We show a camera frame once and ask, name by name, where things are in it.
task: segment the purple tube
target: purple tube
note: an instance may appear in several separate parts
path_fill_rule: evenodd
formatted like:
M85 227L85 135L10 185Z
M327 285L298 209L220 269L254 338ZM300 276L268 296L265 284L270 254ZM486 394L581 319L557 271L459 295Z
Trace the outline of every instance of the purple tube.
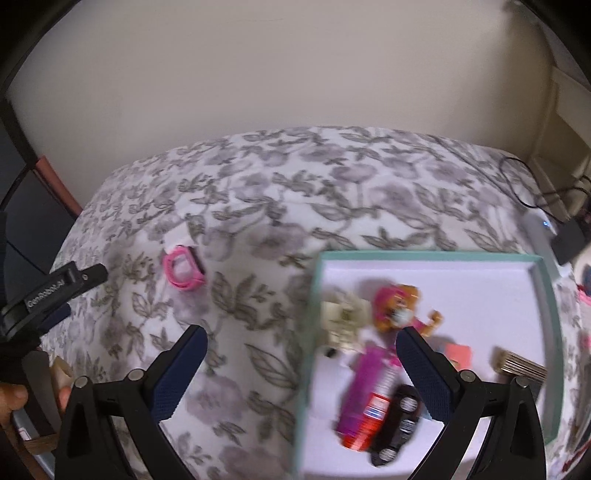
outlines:
M338 434L343 436L357 435L363 411L385 366L384 360L388 355L387 349L370 345L359 359L355 378L343 401L339 422L336 426Z

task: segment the finger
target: finger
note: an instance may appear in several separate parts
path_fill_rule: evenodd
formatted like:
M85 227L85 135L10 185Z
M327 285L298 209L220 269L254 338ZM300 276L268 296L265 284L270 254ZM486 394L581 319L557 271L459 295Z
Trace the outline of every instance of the finger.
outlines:
M27 403L28 393L23 385L0 383L0 425L6 428L10 424L10 414L23 408Z
M68 400L70 400L71 394L72 387L63 387L60 389L60 392L57 396L57 404L62 414L66 412L66 407L68 406Z

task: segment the floral bedsheet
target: floral bedsheet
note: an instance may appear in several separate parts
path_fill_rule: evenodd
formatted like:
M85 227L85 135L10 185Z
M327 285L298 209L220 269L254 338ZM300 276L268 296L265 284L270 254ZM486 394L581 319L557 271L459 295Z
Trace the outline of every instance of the floral bedsheet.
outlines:
M184 329L209 353L162 423L196 478L275 480L290 468L300 338L315 257L335 249L527 252L522 207L500 175L504 152L382 128L288 128L233 135L114 171L74 224L55 267L109 271L72 301L43 347L76 375L118 380L146 368ZM513 162L522 196L536 192ZM186 223L208 274L182 293L161 269L163 236ZM572 279L556 287L566 379L560 434L547 448L562 476L579 384L579 308ZM149 478L123 426L138 478Z

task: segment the beige wall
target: beige wall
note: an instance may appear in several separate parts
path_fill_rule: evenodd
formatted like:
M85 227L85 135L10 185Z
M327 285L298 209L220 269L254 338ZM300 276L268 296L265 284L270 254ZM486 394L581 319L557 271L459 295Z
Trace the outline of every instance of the beige wall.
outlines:
M549 83L503 0L83 0L10 97L81 203L114 168L195 140L370 125L526 156Z

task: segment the silver screw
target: silver screw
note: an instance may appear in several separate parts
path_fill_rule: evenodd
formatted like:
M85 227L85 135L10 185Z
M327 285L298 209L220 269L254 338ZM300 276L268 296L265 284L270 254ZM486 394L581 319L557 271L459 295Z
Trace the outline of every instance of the silver screw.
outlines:
M134 368L131 372L127 374L127 378L129 378L133 382L141 380L143 376L144 371L141 368Z
M525 388L530 384L530 381L525 377L517 377L517 380L515 381L517 382L517 385L519 385L521 388Z
M472 370L462 370L460 372L460 378L464 382L472 383L476 380L476 374Z
M78 377L78 378L76 378L76 381L74 382L74 386L76 388L83 388L86 386L87 383L88 383L88 377Z

